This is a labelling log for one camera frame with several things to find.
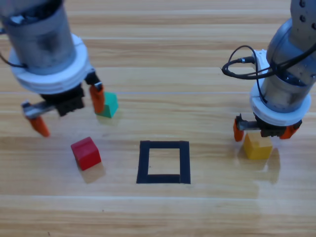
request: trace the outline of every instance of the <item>green cube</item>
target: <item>green cube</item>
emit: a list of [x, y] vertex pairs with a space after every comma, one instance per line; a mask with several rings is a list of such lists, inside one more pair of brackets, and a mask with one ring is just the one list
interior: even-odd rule
[[115, 95], [114, 93], [105, 92], [104, 97], [104, 110], [101, 113], [96, 113], [96, 115], [112, 118], [119, 108], [117, 95]]

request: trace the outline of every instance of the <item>table surface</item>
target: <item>table surface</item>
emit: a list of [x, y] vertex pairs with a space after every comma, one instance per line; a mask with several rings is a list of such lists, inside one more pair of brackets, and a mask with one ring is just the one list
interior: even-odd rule
[[[0, 236], [316, 236], [316, 103], [292, 139], [272, 139], [269, 160], [247, 160], [232, 127], [239, 113], [253, 117], [254, 82], [220, 70], [242, 44], [267, 48], [289, 0], [68, 0], [66, 8], [119, 110], [97, 118], [85, 86], [85, 108], [46, 114], [51, 137], [42, 138], [20, 108], [40, 97], [0, 64]], [[4, 36], [0, 48], [7, 56]], [[70, 145], [89, 136], [102, 164], [81, 172]], [[141, 140], [189, 141], [192, 183], [136, 184]], [[149, 165], [150, 174], [179, 173], [179, 151], [152, 150]]]

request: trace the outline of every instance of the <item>white ring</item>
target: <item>white ring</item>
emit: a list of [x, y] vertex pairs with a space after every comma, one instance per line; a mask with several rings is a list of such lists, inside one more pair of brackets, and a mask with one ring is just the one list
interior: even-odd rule
[[[58, 94], [79, 85], [93, 69], [90, 64], [88, 50], [82, 39], [72, 34], [76, 49], [73, 63], [61, 72], [50, 75], [36, 75], [24, 68], [11, 67], [12, 73], [20, 84], [37, 94]], [[14, 49], [11, 50], [10, 62], [21, 64]]]

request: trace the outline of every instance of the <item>square frame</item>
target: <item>square frame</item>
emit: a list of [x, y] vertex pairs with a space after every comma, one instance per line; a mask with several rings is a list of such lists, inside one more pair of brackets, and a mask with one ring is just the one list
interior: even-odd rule
[[[180, 174], [148, 174], [150, 149], [179, 149]], [[187, 141], [141, 141], [137, 184], [191, 184], [190, 144]]]

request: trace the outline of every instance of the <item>block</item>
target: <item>block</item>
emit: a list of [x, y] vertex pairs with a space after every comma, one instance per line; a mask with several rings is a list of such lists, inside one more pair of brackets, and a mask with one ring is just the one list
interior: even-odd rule
[[260, 132], [247, 133], [243, 143], [248, 159], [268, 159], [272, 152], [270, 137], [261, 137]]
[[115, 112], [119, 108], [117, 95], [115, 95], [114, 93], [105, 92], [104, 97], [105, 97], [104, 110], [101, 113], [97, 113], [97, 115], [104, 116], [107, 118], [113, 118]]
[[99, 150], [91, 137], [72, 144], [71, 149], [81, 170], [89, 169], [101, 162]]

